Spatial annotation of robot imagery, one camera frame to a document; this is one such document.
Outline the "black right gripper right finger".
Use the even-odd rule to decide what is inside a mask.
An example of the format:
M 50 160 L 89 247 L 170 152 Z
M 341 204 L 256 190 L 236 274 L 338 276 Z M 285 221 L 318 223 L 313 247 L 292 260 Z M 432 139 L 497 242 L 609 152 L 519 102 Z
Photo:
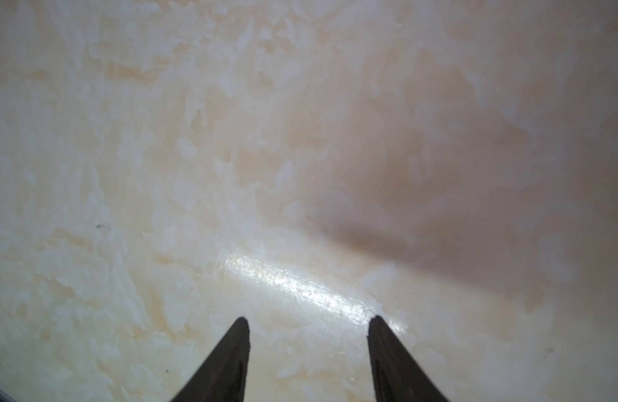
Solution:
M 367 340 L 377 401 L 449 401 L 381 316 L 370 320 Z

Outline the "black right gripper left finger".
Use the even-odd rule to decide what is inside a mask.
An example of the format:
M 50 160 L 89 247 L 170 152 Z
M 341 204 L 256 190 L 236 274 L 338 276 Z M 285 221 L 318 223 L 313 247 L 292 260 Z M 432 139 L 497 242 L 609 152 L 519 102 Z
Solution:
M 240 317 L 172 402 L 242 402 L 249 358 L 250 328 L 248 320 Z

